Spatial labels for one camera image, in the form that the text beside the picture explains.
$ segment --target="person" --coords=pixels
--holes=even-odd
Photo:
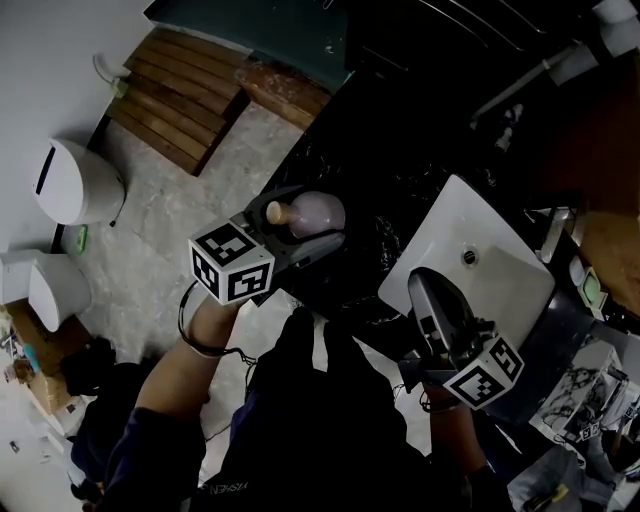
[[[226,347],[238,309],[205,299],[189,325],[189,339]],[[465,405],[430,415],[433,453],[425,458],[406,441],[389,381],[334,323],[324,327],[328,369],[313,368],[313,330],[304,308],[287,319],[275,347],[258,360],[247,400],[233,415],[220,472],[199,489],[205,455],[199,413],[219,358],[180,341],[140,391],[111,455],[98,510],[339,503],[512,510]],[[425,389],[433,403],[451,398],[443,389]]]

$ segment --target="cork stopper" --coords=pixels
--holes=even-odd
[[[278,201],[272,201],[267,206],[267,221],[269,224],[289,224],[298,218],[298,212],[294,206]]]

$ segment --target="gray cloth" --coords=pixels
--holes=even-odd
[[[553,493],[560,484],[564,484],[569,492],[559,502],[551,503],[545,512],[580,512],[581,499],[606,508],[613,496],[611,486],[586,475],[575,453],[557,445],[508,485],[514,510],[522,510],[524,504],[535,496]]]

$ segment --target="white container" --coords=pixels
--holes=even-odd
[[[31,269],[29,304],[44,326],[58,330],[71,315],[91,304],[91,288],[66,254],[48,254]]]
[[[125,194],[113,166],[75,142],[51,139],[50,144],[44,167],[33,182],[42,210],[64,225],[115,220]]]
[[[40,251],[16,251],[0,254],[0,304],[29,296],[31,267],[44,256]]]

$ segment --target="trash can lid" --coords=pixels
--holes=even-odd
[[[58,224],[73,224],[86,209],[86,194],[76,148],[51,139],[51,150],[35,176],[33,190],[40,208]]]

